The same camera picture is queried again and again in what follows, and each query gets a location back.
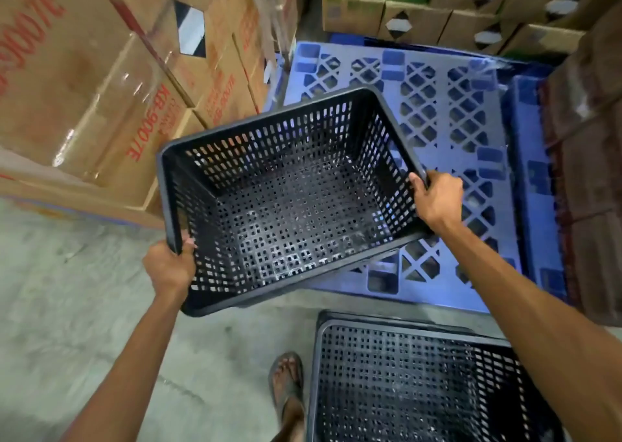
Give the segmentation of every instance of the black plastic basket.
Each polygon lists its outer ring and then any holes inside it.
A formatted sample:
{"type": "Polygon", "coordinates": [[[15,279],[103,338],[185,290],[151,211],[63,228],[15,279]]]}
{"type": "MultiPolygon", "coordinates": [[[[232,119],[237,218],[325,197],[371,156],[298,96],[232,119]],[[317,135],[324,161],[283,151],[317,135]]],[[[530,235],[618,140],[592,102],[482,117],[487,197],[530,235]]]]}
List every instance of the black plastic basket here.
{"type": "Polygon", "coordinates": [[[182,311],[251,305],[430,235],[408,183],[425,173],[396,126],[361,87],[167,144],[167,241],[179,254],[188,228],[198,246],[182,311]]]}
{"type": "Polygon", "coordinates": [[[322,312],[307,442],[564,441],[503,339],[470,329],[322,312]]]}

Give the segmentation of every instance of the hand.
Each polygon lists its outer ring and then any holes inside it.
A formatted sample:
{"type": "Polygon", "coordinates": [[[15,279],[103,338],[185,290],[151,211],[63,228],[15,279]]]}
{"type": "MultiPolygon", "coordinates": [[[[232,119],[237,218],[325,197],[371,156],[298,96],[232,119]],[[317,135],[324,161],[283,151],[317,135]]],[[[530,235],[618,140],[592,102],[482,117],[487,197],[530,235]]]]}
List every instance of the hand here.
{"type": "Polygon", "coordinates": [[[193,251],[197,248],[187,232],[182,233],[183,247],[180,255],[168,248],[166,241],[156,242],[143,258],[143,265],[151,278],[156,298],[172,300],[182,306],[188,296],[188,287],[195,276],[193,251]]]}
{"type": "Polygon", "coordinates": [[[435,170],[427,171],[430,188],[414,173],[408,178],[415,190],[417,214],[441,235],[447,228],[462,224],[462,179],[435,170]]]}

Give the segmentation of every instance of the left hand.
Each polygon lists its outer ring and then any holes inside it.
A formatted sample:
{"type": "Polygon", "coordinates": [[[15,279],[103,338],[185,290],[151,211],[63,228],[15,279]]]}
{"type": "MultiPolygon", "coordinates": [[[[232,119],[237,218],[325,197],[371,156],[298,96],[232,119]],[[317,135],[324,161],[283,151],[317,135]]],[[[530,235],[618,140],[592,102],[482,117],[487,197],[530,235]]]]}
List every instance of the left hand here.
{"type": "Polygon", "coordinates": [[[193,252],[197,248],[187,232],[182,234],[183,248],[180,255],[168,248],[166,241],[152,245],[143,258],[143,265],[155,290],[156,298],[174,300],[181,305],[188,296],[188,288],[196,273],[193,252]]]}

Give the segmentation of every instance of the forearm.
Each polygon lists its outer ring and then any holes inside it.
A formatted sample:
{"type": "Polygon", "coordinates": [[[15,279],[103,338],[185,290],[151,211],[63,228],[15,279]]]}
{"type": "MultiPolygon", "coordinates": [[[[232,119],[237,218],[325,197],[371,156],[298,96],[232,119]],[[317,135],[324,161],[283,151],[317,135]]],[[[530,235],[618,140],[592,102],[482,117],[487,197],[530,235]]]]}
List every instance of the forearm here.
{"type": "Polygon", "coordinates": [[[573,439],[619,440],[622,344],[515,271],[468,228],[447,227],[440,236],[573,439]]]}
{"type": "Polygon", "coordinates": [[[174,300],[156,297],[63,442],[136,440],[178,312],[174,300]]]}

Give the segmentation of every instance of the foot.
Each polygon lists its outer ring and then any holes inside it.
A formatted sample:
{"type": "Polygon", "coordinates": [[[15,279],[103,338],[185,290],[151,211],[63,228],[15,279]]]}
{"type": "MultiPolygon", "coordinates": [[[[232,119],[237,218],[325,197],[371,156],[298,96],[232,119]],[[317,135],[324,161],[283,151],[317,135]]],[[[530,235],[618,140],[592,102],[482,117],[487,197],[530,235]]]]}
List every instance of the foot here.
{"type": "MultiPolygon", "coordinates": [[[[285,358],[279,361],[279,366],[272,376],[272,388],[274,389],[275,401],[281,400],[281,395],[283,394],[286,384],[290,378],[294,383],[300,385],[300,377],[301,375],[298,375],[298,368],[294,358],[290,357],[289,359],[285,358]]],[[[285,403],[285,407],[283,408],[282,427],[300,426],[300,429],[302,429],[304,419],[305,410],[302,401],[300,401],[296,396],[290,396],[285,403]]]]}

